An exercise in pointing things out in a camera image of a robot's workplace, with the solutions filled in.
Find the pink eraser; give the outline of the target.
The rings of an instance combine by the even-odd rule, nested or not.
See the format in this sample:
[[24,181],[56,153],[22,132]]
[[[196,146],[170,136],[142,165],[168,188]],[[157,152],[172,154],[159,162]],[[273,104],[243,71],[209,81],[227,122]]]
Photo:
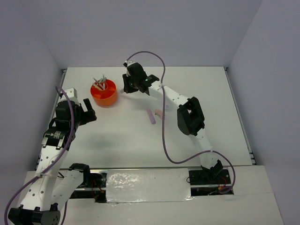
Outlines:
[[159,110],[159,109],[154,110],[154,114],[156,116],[158,116],[159,118],[163,117],[163,112],[161,110]]

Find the purple pink highlighter marker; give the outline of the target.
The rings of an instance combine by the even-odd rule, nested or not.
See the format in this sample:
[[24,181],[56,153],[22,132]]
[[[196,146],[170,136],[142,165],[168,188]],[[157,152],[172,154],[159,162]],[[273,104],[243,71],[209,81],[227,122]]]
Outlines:
[[151,124],[156,124],[156,120],[155,120],[155,118],[153,116],[153,113],[152,113],[151,109],[147,108],[146,112],[147,112],[147,115],[148,115],[148,117],[150,119]]

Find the small glue bottle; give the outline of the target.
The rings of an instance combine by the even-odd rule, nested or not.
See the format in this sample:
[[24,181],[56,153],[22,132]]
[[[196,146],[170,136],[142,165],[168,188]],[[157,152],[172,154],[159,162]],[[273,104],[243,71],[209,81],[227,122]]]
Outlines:
[[167,112],[170,112],[170,111],[172,110],[172,107],[169,106],[169,105],[166,105],[166,106],[165,106],[165,110],[166,110]]

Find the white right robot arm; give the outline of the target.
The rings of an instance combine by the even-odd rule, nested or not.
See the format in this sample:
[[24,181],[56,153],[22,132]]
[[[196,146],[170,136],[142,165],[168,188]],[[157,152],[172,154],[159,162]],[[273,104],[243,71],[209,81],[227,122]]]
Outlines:
[[170,105],[177,113],[177,127],[181,133],[187,135],[196,148],[201,148],[202,154],[212,150],[212,146],[205,133],[205,117],[196,97],[188,98],[163,84],[163,79],[154,75],[147,75],[141,64],[125,61],[126,73],[122,75],[124,88],[127,94],[141,92],[163,101],[162,110],[162,141],[165,145],[165,110]]

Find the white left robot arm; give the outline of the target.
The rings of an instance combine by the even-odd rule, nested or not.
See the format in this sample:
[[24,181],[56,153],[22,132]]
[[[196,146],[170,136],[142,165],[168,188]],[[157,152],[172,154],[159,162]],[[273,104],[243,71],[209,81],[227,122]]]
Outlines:
[[60,167],[68,154],[68,140],[75,139],[79,126],[97,119],[90,100],[84,99],[87,111],[73,97],[60,100],[55,108],[56,116],[49,123],[42,140],[40,161],[35,178],[20,206],[11,208],[8,219],[14,225],[57,225],[61,210],[78,187],[86,187],[92,181],[90,167],[73,163],[59,185],[55,185]]

